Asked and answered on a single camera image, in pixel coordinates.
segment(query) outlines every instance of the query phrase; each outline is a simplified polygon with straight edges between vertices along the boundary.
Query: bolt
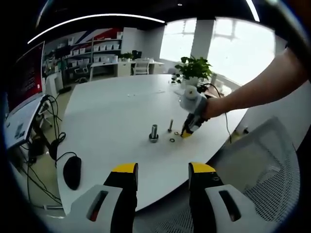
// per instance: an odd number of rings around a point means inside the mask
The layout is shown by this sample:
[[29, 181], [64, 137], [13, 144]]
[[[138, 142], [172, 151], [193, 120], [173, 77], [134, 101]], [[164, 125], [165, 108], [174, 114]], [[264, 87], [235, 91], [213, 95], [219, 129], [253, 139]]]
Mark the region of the bolt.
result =
[[157, 142], [159, 138], [159, 135], [156, 134], [156, 131], [157, 131], [157, 125], [152, 125], [151, 134], [149, 134], [149, 140], [153, 143]]
[[173, 119], [171, 119], [170, 126], [169, 126], [169, 128], [167, 129], [167, 131], [168, 131], [169, 133], [172, 132], [172, 126], [173, 126]]

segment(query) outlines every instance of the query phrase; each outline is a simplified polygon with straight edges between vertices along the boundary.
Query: ceiling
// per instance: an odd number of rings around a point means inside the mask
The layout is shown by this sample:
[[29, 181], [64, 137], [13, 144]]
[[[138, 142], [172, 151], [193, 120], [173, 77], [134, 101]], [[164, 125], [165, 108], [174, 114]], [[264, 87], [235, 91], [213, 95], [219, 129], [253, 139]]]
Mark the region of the ceiling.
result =
[[[260, 17], [260, 23], [277, 29], [282, 34], [280, 19], [273, 9], [264, 0], [253, 0]], [[253, 15], [245, 0], [133, 0], [104, 1], [87, 0], [80, 4], [77, 0], [28, 0], [12, 1], [13, 14], [7, 19], [6, 35], [13, 40], [14, 51], [10, 50], [8, 60], [16, 60], [27, 49], [27, 41], [35, 35], [54, 26], [76, 17], [104, 14], [123, 13], [153, 17], [165, 22], [197, 17], [198, 19], [214, 19], [218, 16], [236, 17], [254, 21]], [[36, 27], [38, 16], [44, 7], [39, 24]], [[131, 17], [96, 17], [72, 22], [42, 35], [31, 46], [42, 40], [52, 40], [70, 33], [105, 27], [137, 27], [148, 30], [163, 24]]]

